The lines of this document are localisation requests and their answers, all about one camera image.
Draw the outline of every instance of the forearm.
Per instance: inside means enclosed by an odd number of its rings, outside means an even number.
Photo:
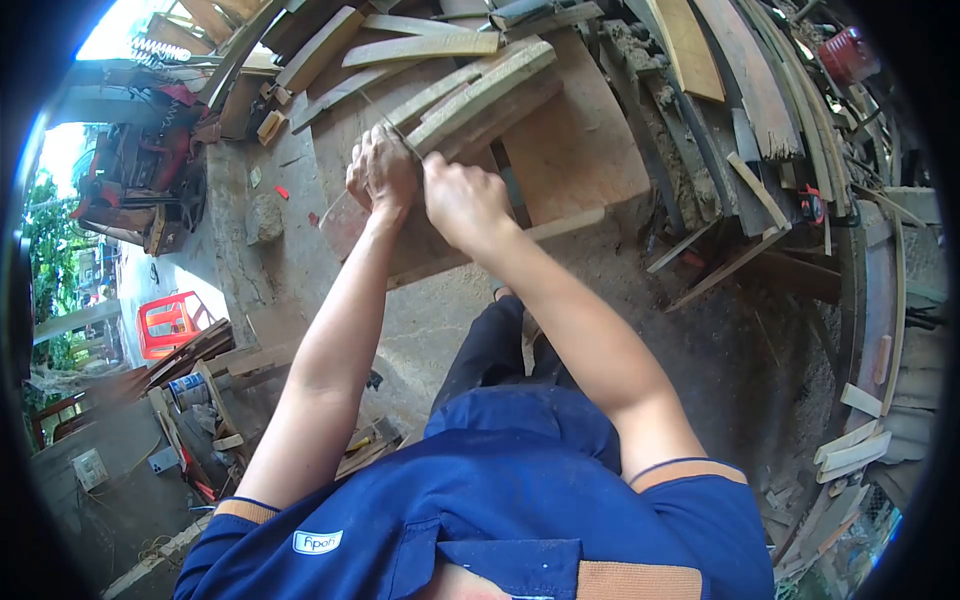
[[[584,394],[629,440],[625,477],[703,455],[673,385],[633,328],[519,229],[496,239],[483,266],[523,300]]]
[[[285,508],[333,480],[376,352],[396,227],[374,215],[300,343],[237,490]]]

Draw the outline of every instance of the electrical box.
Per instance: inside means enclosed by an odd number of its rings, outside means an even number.
[[[89,492],[110,478],[96,448],[73,459],[73,469],[77,471],[77,479],[84,486],[84,492]]]

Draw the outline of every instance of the metal spring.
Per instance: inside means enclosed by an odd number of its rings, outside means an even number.
[[[165,44],[146,37],[137,36],[130,40],[130,48],[137,60],[143,60],[141,55],[153,55],[159,60],[176,60],[184,62],[190,59],[190,51],[173,44]]]

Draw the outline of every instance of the red plastic stool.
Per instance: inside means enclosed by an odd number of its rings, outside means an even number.
[[[187,299],[196,299],[200,305],[191,315]],[[136,311],[136,333],[140,338],[140,352],[147,360],[164,358],[177,348],[197,337],[201,329],[197,320],[205,312],[212,322],[210,312],[195,292],[183,292],[166,298],[147,302]]]

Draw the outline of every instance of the hand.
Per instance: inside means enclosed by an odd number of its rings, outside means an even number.
[[[375,125],[353,146],[347,190],[371,214],[402,224],[417,193],[417,171],[400,136]]]
[[[484,264],[505,234],[519,231],[507,185],[480,167],[447,164],[440,153],[423,160],[426,215],[454,248]]]

